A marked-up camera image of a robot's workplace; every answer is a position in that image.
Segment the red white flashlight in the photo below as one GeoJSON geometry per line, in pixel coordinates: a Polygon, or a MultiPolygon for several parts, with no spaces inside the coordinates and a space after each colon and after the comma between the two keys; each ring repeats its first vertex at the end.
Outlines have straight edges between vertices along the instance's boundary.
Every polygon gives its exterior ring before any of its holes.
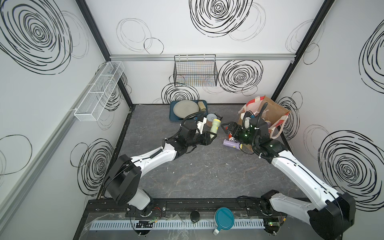
{"type": "Polygon", "coordinates": [[[229,139],[228,140],[234,142],[236,139],[231,134],[229,134],[229,139]]]}

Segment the light green flashlight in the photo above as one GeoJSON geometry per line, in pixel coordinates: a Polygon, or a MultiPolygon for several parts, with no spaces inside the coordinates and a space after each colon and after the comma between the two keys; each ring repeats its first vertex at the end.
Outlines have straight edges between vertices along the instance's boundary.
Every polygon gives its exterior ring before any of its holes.
{"type": "Polygon", "coordinates": [[[210,129],[210,138],[214,138],[217,136],[218,129],[221,125],[221,121],[219,119],[213,119],[212,126],[210,129]]]}

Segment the purple flashlight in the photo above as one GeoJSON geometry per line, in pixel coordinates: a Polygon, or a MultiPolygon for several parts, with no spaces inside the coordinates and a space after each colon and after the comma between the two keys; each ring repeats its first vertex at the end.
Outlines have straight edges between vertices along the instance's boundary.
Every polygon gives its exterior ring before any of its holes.
{"type": "Polygon", "coordinates": [[[237,150],[241,150],[243,147],[243,144],[236,141],[230,141],[230,140],[224,140],[223,145],[226,147],[237,149],[237,150]]]}

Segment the brown jute tote bag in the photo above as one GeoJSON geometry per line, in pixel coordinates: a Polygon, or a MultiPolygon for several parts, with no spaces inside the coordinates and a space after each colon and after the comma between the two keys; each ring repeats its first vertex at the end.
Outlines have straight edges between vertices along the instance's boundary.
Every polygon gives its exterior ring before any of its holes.
{"type": "Polygon", "coordinates": [[[289,114],[291,113],[291,111],[282,107],[281,105],[277,104],[266,96],[256,97],[248,101],[238,111],[238,114],[240,115],[238,124],[242,125],[242,120],[245,115],[245,112],[251,111],[253,114],[257,115],[265,103],[267,103],[268,105],[262,113],[262,118],[271,123],[271,125],[269,126],[270,138],[276,139],[281,135],[283,127],[289,119],[289,114]]]}

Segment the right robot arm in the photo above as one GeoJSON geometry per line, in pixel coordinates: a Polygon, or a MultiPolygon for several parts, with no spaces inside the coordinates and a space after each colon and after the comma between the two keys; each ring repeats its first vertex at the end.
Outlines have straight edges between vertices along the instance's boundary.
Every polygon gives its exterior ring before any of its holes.
{"type": "Polygon", "coordinates": [[[288,214],[309,224],[324,240],[340,240],[354,225],[355,199],[319,179],[283,143],[272,139],[261,116],[250,118],[246,128],[236,122],[222,124],[222,128],[236,141],[251,146],[255,155],[284,173],[309,199],[305,202],[271,190],[261,197],[259,209],[263,214],[288,214]]]}

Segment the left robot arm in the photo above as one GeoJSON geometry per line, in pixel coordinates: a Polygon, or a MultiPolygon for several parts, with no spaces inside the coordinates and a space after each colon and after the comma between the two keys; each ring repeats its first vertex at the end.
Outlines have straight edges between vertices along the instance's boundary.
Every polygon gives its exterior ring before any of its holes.
{"type": "Polygon", "coordinates": [[[145,154],[128,157],[121,155],[106,173],[103,181],[104,188],[117,205],[129,204],[135,207],[142,216],[148,216],[155,208],[153,198],[144,190],[139,189],[141,177],[151,170],[189,154],[198,146],[208,146],[217,137],[221,125],[219,119],[214,119],[211,129],[204,131],[207,118],[198,121],[182,121],[176,134],[165,138],[160,147],[145,154]]]}

